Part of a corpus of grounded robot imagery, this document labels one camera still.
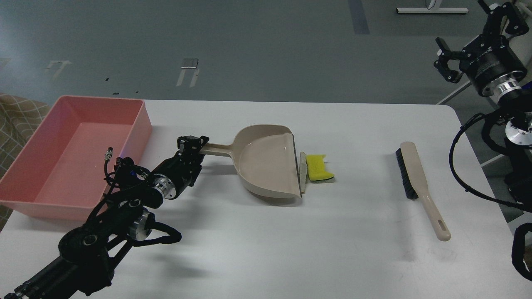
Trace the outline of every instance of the pink bin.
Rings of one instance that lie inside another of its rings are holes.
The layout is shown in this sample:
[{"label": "pink bin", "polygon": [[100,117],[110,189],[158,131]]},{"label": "pink bin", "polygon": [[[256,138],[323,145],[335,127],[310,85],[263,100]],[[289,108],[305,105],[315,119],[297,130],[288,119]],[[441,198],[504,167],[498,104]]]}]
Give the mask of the pink bin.
[{"label": "pink bin", "polygon": [[62,96],[0,181],[0,204],[85,221],[107,189],[104,156],[138,163],[152,132],[141,99]]}]

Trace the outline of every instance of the hand brush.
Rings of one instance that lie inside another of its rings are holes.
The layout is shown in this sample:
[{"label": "hand brush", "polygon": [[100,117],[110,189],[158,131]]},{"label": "hand brush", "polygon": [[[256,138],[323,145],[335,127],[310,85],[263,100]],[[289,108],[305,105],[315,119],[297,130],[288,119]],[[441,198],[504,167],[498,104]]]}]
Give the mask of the hand brush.
[{"label": "hand brush", "polygon": [[427,178],[425,177],[425,172],[423,171],[415,144],[412,142],[403,142],[395,154],[401,170],[401,176],[403,177],[406,197],[411,200],[420,198],[436,236],[441,241],[448,241],[451,239],[451,233],[447,229],[442,215],[440,215],[438,208],[430,197]]}]

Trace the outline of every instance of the black cable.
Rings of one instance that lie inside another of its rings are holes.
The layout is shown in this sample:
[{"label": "black cable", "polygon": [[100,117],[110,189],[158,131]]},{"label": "black cable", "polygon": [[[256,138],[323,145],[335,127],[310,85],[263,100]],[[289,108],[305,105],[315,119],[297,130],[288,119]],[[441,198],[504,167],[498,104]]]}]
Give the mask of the black cable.
[{"label": "black cable", "polygon": [[449,166],[451,168],[451,172],[454,176],[454,178],[456,179],[456,181],[462,186],[465,188],[465,191],[466,192],[470,192],[471,194],[473,195],[476,195],[480,198],[483,198],[485,200],[489,200],[489,201],[492,201],[492,202],[496,202],[498,204],[502,204],[502,205],[506,205],[506,206],[509,206],[509,207],[515,207],[515,208],[518,208],[520,210],[523,210],[523,211],[526,211],[526,212],[532,212],[532,208],[529,208],[529,207],[526,207],[525,205],[523,204],[517,204],[517,203],[512,203],[512,202],[507,202],[507,201],[502,201],[502,200],[498,200],[496,198],[493,198],[491,196],[488,196],[476,189],[474,189],[473,187],[467,185],[461,178],[460,176],[457,174],[456,170],[454,169],[454,162],[453,162],[453,155],[454,155],[454,148],[456,146],[456,144],[458,143],[458,140],[460,140],[460,137],[467,131],[467,129],[469,129],[472,125],[474,125],[475,123],[479,122],[480,120],[482,119],[485,119],[485,118],[489,118],[491,116],[493,116],[492,114],[493,113],[498,113],[498,111],[495,111],[495,112],[492,112],[490,114],[483,114],[483,113],[477,113],[475,114],[471,119],[469,119],[462,127],[460,127],[460,130],[458,131],[458,133],[456,134],[456,136],[454,137],[454,140],[453,140],[453,143],[451,145],[451,150],[449,151]]}]

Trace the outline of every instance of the brush handle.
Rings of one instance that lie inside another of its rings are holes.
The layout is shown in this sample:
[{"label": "brush handle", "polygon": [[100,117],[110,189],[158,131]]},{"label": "brush handle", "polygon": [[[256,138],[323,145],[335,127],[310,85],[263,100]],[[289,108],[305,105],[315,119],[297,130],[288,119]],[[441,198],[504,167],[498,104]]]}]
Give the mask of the brush handle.
[{"label": "brush handle", "polygon": [[445,221],[443,221],[443,217],[439,213],[438,208],[432,201],[430,195],[423,195],[419,200],[423,203],[423,207],[429,216],[430,224],[432,224],[438,240],[449,241],[451,239],[451,233],[447,229],[447,225],[445,224]]}]

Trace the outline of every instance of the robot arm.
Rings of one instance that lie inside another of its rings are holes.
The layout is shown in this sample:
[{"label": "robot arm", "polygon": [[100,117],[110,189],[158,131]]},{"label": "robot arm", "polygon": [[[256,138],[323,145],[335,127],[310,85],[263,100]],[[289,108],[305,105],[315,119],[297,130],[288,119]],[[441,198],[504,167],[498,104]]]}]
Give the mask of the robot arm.
[{"label": "robot arm", "polygon": [[[200,150],[208,141],[205,136],[179,137],[175,156],[151,172],[135,165],[131,158],[117,158],[115,171],[106,173],[110,191],[81,227],[63,236],[60,256],[4,299],[64,299],[78,290],[88,296],[111,285],[114,269],[132,247],[179,242],[181,233],[156,222],[145,206],[156,209],[165,198],[174,199],[194,185],[205,156]],[[112,193],[115,187],[120,190]],[[107,209],[99,213],[104,204]],[[167,236],[146,239],[152,230]],[[124,241],[117,254],[109,256],[109,250]]]}]

